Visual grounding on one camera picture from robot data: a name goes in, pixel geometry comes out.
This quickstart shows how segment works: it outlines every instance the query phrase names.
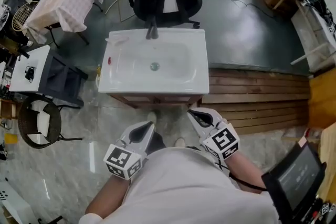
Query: wooden slat floor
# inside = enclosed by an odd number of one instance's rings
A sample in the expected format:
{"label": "wooden slat floor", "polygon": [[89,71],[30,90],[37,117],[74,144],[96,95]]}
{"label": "wooden slat floor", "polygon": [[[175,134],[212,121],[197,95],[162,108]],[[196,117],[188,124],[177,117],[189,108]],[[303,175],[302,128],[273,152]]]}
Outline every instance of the wooden slat floor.
{"label": "wooden slat floor", "polygon": [[210,93],[203,96],[199,105],[218,111],[238,134],[307,124],[307,77],[210,69],[209,83]]}

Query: sink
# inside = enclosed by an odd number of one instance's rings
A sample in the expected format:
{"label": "sink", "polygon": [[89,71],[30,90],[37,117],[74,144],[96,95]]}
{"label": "sink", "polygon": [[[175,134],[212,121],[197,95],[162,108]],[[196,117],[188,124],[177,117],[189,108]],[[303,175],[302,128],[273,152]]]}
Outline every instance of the sink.
{"label": "sink", "polygon": [[158,39],[146,39],[147,29],[111,32],[102,64],[102,93],[209,92],[204,30],[158,29]]}
{"label": "sink", "polygon": [[[39,89],[42,72],[46,59],[48,57],[50,47],[48,45],[37,48],[28,52],[29,59],[21,56],[21,60],[17,60],[15,63],[11,85],[9,90],[11,92],[37,92]],[[35,69],[35,75],[32,82],[29,82],[25,78],[27,67],[33,67]]]}

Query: drain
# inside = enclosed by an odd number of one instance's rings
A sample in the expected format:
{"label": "drain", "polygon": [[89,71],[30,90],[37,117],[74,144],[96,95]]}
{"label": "drain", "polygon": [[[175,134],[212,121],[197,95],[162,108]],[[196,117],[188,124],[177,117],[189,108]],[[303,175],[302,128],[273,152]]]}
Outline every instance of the drain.
{"label": "drain", "polygon": [[152,71],[158,71],[160,68],[160,64],[158,62],[153,62],[150,67]]}

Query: marble floor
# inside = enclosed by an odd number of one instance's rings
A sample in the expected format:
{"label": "marble floor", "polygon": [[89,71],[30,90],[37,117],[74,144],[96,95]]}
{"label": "marble floor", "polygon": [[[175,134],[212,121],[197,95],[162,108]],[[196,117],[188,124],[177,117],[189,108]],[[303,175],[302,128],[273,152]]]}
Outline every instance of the marble floor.
{"label": "marble floor", "polygon": [[[0,161],[0,180],[7,178],[30,204],[36,217],[46,222],[62,215],[68,223],[78,223],[110,176],[103,163],[109,144],[115,142],[127,126],[146,120],[149,113],[149,110],[133,109],[98,93],[93,81],[84,84],[80,95],[85,102],[82,109],[61,111],[62,134],[67,138],[83,137],[83,141],[59,141],[35,150],[18,136],[18,143],[8,146],[8,160]],[[157,114],[156,130],[163,135],[167,146],[173,146],[180,136],[187,145],[198,146],[186,107],[161,109]],[[283,142],[281,136],[295,135],[303,132],[303,128],[243,135],[241,150],[257,166],[267,170],[293,145]],[[11,132],[19,134],[17,124],[14,123]],[[4,129],[1,129],[1,140],[3,135]]]}

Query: shoe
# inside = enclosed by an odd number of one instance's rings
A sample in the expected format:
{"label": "shoe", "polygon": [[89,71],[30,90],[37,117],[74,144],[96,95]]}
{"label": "shoe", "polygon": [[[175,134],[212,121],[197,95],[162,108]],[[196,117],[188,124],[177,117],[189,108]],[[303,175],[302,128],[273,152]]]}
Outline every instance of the shoe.
{"label": "shoe", "polygon": [[148,113],[148,115],[147,115],[147,121],[151,121],[151,122],[154,123],[154,125],[156,125],[157,117],[156,117],[155,112],[151,111],[151,112]]}
{"label": "shoe", "polygon": [[185,141],[183,138],[179,138],[176,140],[175,144],[174,144],[175,147],[185,147]]}

